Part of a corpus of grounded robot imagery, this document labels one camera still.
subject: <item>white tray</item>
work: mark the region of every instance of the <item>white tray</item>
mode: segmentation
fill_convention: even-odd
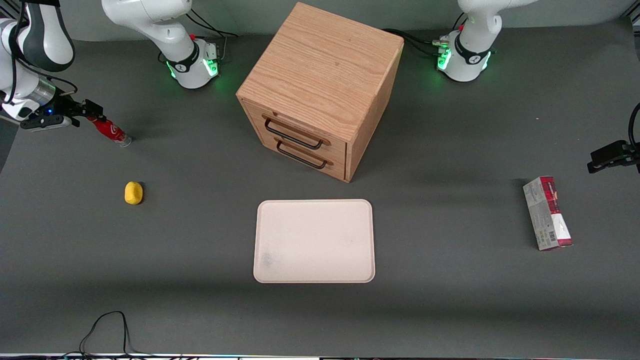
[[[369,282],[375,273],[368,201],[267,200],[258,207],[259,282]]]

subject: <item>wooden drawer cabinet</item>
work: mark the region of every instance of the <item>wooden drawer cabinet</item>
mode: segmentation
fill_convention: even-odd
[[[236,95],[265,147],[350,182],[402,48],[400,37],[298,3]]]

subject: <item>metal drawer handle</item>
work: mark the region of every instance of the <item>metal drawer handle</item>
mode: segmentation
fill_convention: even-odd
[[[276,149],[278,149],[278,152],[280,152],[280,154],[284,154],[284,155],[286,155],[286,156],[288,156],[288,157],[290,157],[290,158],[292,158],[292,159],[294,159],[294,160],[298,160],[298,161],[300,161],[301,163],[303,163],[303,164],[305,164],[305,165],[308,165],[308,166],[310,166],[310,167],[312,167],[312,168],[316,168],[316,169],[318,169],[318,170],[320,170],[320,169],[322,169],[322,168],[324,168],[324,167],[326,166],[326,160],[324,160],[324,161],[322,162],[322,165],[316,165],[316,164],[312,163],[311,161],[304,160],[303,158],[301,158],[301,157],[299,157],[299,156],[296,156],[296,155],[294,155],[294,154],[291,154],[289,151],[282,150],[282,149],[280,148],[280,145],[282,145],[282,142],[281,142],[281,141],[278,141],[278,145],[276,145]]]
[[[304,147],[306,147],[308,149],[311,149],[311,150],[318,150],[320,148],[320,145],[322,145],[322,140],[318,140],[318,144],[313,146],[311,144],[308,144],[306,142],[303,142],[303,141],[300,141],[300,140],[298,140],[296,138],[293,138],[293,137],[291,137],[291,136],[289,136],[289,135],[287,135],[285,133],[282,133],[282,132],[280,132],[280,131],[278,131],[276,129],[273,129],[272,127],[269,127],[269,124],[271,123],[271,119],[269,119],[269,118],[266,118],[266,119],[267,119],[267,121],[264,122],[264,127],[266,127],[267,130],[270,133],[274,133],[276,135],[280,135],[280,136],[282,136],[283,138],[285,138],[285,139],[287,139],[289,141],[292,141],[292,142],[294,142],[294,143],[296,143],[298,145],[304,146]]]

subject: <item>red and white box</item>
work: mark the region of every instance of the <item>red and white box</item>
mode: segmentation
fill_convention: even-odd
[[[552,250],[573,245],[560,208],[553,176],[541,176],[522,187],[527,198],[538,249]]]

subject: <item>drawer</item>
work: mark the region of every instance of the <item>drawer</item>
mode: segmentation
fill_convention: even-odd
[[[344,164],[347,147],[345,142],[302,129],[294,125],[293,121],[287,120],[284,115],[260,108],[248,101],[244,101],[244,105],[254,129],[263,142],[275,136],[286,143],[297,145],[297,148],[309,154]]]
[[[332,161],[277,136],[263,138],[262,143],[288,158],[344,181],[344,161]]]

